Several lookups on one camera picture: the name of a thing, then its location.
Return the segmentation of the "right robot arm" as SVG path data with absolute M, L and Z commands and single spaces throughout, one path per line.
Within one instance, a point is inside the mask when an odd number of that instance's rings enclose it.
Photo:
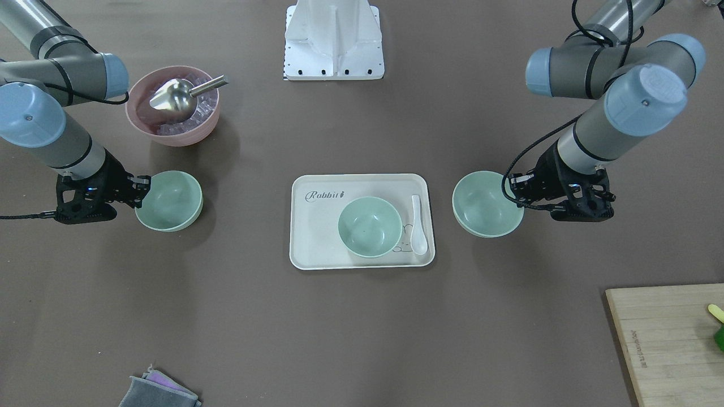
M 44 1 L 3 1 L 2 25 L 31 61 L 2 61 L 2 138 L 57 173 L 56 209 L 27 215 L 73 225 L 115 219 L 113 203 L 143 205 L 152 186 L 133 175 L 67 111 L 130 99 L 127 68 L 101 53 Z

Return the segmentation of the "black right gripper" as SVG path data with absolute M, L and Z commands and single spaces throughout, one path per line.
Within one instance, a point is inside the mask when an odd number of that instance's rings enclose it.
M 88 178 L 75 179 L 70 168 L 59 170 L 56 183 L 57 222 L 73 225 L 115 219 L 117 211 L 111 205 L 113 202 L 127 204 L 134 209 L 142 208 L 145 196 L 140 196 L 140 188 L 150 188 L 152 177 L 135 177 L 108 150 L 104 153 L 103 164 Z

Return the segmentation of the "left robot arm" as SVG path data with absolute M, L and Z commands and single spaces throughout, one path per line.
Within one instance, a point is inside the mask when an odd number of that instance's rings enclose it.
M 558 139 L 527 173 L 505 172 L 503 196 L 564 222 L 601 222 L 614 214 L 607 165 L 664 129 L 687 103 L 703 71 L 703 45 L 667 34 L 641 49 L 643 26 L 665 1 L 607 1 L 558 48 L 530 56 L 525 82 L 542 96 L 593 105 L 553 131 Z

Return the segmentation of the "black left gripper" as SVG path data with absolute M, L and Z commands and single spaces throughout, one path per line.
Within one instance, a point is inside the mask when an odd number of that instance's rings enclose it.
M 608 160 L 591 154 L 577 140 L 559 140 L 546 149 L 533 170 L 512 174 L 512 187 L 523 187 L 523 199 L 511 197 L 519 207 L 553 201 L 543 207 L 561 222 L 603 222 L 614 216 L 616 196 L 605 170 Z

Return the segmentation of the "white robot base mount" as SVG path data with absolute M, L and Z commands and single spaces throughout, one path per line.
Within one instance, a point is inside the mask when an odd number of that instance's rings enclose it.
M 385 76 L 380 11 L 367 1 L 298 1 L 285 13 L 283 77 L 290 81 Z

